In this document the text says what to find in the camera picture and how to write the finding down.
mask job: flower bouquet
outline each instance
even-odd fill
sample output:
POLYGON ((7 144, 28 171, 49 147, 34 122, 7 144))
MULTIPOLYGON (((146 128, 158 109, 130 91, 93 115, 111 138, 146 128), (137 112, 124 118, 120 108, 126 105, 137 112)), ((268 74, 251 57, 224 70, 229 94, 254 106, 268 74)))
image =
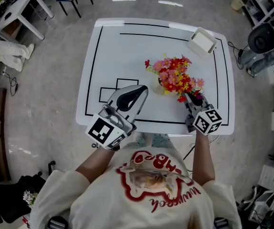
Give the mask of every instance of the flower bouquet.
POLYGON ((27 204, 28 204, 28 206, 29 206, 30 208, 32 208, 32 207, 33 207, 33 204, 34 204, 34 202, 35 202, 35 200, 36 200, 36 198, 37 198, 37 195, 38 195, 38 193, 31 193, 30 191, 27 191, 27 190, 26 190, 26 191, 23 193, 22 199, 23 199, 24 201, 27 202, 27 204))
POLYGON ((185 56, 167 58, 165 55, 164 60, 157 60, 153 65, 150 64, 150 60, 147 60, 145 65, 147 71, 158 75, 158 82, 164 88, 162 95, 176 92, 180 103, 186 100, 184 93, 201 99, 200 94, 203 91, 204 80, 196 80, 186 74, 187 68, 192 65, 192 62, 185 56))

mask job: vase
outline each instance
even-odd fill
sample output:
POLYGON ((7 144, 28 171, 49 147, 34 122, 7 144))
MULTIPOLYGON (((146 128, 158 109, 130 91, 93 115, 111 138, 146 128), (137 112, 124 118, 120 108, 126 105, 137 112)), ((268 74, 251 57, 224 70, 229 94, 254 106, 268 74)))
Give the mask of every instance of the vase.
POLYGON ((161 81, 159 80, 157 75, 154 75, 153 79, 152 79, 152 84, 151 84, 151 88, 153 90, 153 92, 155 92, 158 95, 162 95, 165 97, 176 97, 177 96, 177 92, 173 91, 173 92, 169 92, 168 94, 165 94, 165 88, 161 85, 161 81))

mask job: white tissue box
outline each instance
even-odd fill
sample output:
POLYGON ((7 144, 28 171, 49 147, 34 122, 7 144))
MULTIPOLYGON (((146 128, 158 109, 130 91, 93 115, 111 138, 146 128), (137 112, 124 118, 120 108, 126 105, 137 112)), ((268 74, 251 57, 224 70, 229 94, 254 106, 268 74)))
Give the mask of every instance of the white tissue box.
POLYGON ((217 44, 217 39, 211 36, 206 30, 199 27, 191 36, 188 47, 199 57, 204 58, 210 55, 217 44))

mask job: white table leg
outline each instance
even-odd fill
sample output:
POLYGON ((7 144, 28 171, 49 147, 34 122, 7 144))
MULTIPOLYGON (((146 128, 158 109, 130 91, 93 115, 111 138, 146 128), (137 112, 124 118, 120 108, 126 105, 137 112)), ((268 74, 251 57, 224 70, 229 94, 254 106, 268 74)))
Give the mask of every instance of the white table leg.
POLYGON ((8 42, 13 42, 13 43, 19 43, 17 40, 14 38, 10 37, 8 34, 4 33, 3 31, 0 31, 0 37, 8 42))
POLYGON ((43 40, 45 37, 34 27, 31 25, 30 22, 28 22, 21 14, 17 17, 21 23, 23 23, 27 28, 30 29, 35 35, 38 36, 39 39, 43 40))
POLYGON ((49 15, 50 18, 53 18, 53 13, 51 12, 51 10, 47 7, 47 5, 43 2, 43 0, 37 0, 37 2, 41 5, 41 7, 43 8, 43 10, 46 11, 46 13, 49 15))

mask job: black and white marker cube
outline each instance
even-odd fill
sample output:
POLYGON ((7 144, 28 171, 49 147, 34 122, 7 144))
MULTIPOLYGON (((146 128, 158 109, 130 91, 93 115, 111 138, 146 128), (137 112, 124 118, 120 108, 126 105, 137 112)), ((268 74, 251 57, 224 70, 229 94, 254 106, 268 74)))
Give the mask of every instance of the black and white marker cube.
POLYGON ((122 129, 98 114, 94 114, 85 133, 99 145, 110 148, 115 147, 127 137, 122 129))
POLYGON ((204 135, 215 132, 221 124, 222 118, 216 109, 198 112, 198 115, 193 123, 193 125, 204 135))

